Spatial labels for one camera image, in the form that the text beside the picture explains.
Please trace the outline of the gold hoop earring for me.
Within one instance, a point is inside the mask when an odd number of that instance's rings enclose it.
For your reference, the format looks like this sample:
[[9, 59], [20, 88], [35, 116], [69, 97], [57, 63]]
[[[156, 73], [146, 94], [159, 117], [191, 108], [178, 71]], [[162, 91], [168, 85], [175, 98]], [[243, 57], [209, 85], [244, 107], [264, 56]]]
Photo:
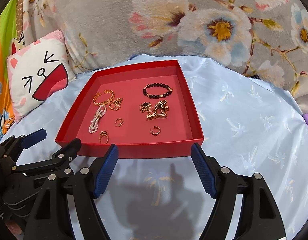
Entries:
[[115, 124], [115, 127], [120, 127], [124, 124], [124, 120], [122, 118], [118, 118], [115, 120], [114, 124]]
[[161, 133], [161, 129], [158, 126], [154, 126], [153, 128], [150, 129], [150, 134], [154, 136], [158, 136]]

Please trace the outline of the cat face pillow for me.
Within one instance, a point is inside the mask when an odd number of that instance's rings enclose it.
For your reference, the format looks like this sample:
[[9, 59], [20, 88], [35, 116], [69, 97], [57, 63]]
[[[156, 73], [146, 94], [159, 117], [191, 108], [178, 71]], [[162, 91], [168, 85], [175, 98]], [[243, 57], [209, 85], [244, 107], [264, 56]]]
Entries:
[[65, 38], [53, 31], [7, 59], [15, 122], [76, 78], [68, 64]]

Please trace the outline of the colourful cartoon bedsheet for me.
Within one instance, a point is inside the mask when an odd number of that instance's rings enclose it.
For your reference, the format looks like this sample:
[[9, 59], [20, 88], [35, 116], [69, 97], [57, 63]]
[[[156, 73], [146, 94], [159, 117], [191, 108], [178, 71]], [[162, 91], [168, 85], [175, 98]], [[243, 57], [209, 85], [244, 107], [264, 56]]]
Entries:
[[0, 140], [14, 123], [7, 58], [25, 47], [23, 0], [10, 0], [0, 15]]

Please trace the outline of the red square tray box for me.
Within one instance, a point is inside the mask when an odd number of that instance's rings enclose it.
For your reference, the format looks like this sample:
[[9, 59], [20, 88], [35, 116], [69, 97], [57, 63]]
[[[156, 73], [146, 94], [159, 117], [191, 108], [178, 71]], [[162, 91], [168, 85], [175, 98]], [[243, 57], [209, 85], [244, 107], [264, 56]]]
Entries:
[[[167, 87], [172, 88], [166, 99], [167, 118], [147, 120], [140, 111], [141, 104], [154, 106]], [[98, 132], [92, 134], [88, 127], [97, 102], [108, 99], [106, 89], [123, 101], [119, 110], [107, 110], [99, 121]], [[115, 127], [118, 118], [124, 124]], [[160, 127], [160, 135], [150, 134], [154, 126]], [[102, 131], [108, 134], [106, 138], [100, 137]], [[122, 159], [186, 157], [193, 144], [204, 141], [196, 107], [177, 60], [129, 64], [93, 73], [66, 115], [55, 141], [64, 146], [75, 138], [81, 141], [80, 155], [101, 157], [115, 144]]]

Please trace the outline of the grey floral blanket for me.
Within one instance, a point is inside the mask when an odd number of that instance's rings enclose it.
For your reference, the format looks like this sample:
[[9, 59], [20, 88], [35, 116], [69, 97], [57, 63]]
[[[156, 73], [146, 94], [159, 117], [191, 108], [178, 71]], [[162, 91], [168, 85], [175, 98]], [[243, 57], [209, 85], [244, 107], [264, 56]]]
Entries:
[[289, 91], [308, 113], [300, 0], [23, 0], [26, 44], [57, 29], [75, 73], [141, 54], [209, 57]]

